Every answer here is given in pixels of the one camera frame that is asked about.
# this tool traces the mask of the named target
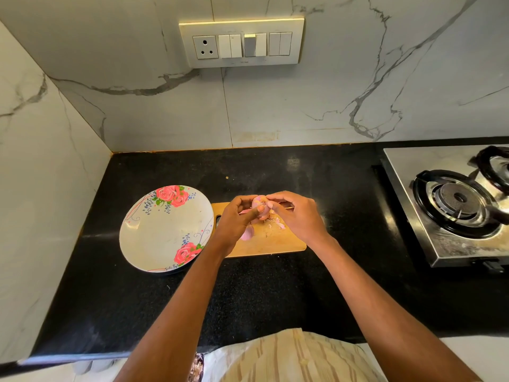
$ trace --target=black granite countertop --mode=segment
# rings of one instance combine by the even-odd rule
[[[120,357],[136,346],[185,273],[157,277],[135,269],[122,256],[119,229],[137,199],[175,183],[197,188],[210,202],[284,189],[312,197],[329,232],[353,259],[434,333],[509,335],[509,276],[474,268],[430,268],[379,159],[383,147],[507,142],[509,138],[481,138],[115,154],[32,361]],[[332,277],[311,250],[226,259],[200,348],[289,327],[364,341]]]

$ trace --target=white plate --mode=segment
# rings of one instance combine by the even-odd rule
[[[146,272],[171,272],[193,260],[213,228],[207,197],[185,185],[160,187],[127,212],[120,249],[129,263]]]

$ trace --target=backsplash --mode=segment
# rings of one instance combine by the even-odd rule
[[[0,0],[114,151],[507,135],[509,0]],[[179,22],[305,16],[300,63],[191,70]]]
[[[0,363],[27,358],[110,150],[0,23]]]

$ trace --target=gas stove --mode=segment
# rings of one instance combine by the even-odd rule
[[[382,163],[431,267],[509,264],[509,145],[384,149]]]

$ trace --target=striped shirt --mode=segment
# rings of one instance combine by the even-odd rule
[[[202,382],[382,382],[364,351],[351,343],[285,329],[205,355]]]

